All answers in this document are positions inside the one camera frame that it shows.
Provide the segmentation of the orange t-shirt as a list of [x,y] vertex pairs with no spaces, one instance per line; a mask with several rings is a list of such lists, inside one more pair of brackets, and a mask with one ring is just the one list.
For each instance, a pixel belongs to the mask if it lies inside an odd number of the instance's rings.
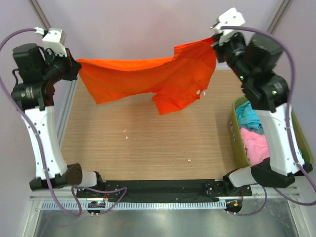
[[216,68],[213,38],[178,45],[171,57],[148,60],[79,59],[79,76],[96,104],[153,93],[160,115],[198,100]]

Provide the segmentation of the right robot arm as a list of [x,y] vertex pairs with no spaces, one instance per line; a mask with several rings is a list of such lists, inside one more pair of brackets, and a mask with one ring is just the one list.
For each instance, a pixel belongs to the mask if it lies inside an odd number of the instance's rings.
[[223,177],[223,191],[235,195],[241,187],[259,184],[265,188],[286,188],[296,176],[312,171],[301,156],[293,123],[286,80],[273,69],[284,52],[281,44],[267,35],[254,34],[249,43],[242,33],[224,42],[223,34],[213,35],[212,48],[219,62],[225,62],[241,81],[242,92],[263,127],[270,155],[262,162],[238,168]]

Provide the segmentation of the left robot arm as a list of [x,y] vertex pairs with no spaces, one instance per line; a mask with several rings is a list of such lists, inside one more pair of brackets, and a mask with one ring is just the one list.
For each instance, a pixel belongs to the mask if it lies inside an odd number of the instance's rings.
[[12,72],[18,72],[22,82],[16,83],[11,97],[23,112],[36,162],[36,176],[29,182],[30,188],[87,187],[93,197],[100,197],[105,191],[100,174],[84,171],[79,163],[66,164],[54,122],[54,86],[60,80],[76,80],[80,63],[68,49],[63,56],[35,43],[14,48],[13,59],[17,68]]

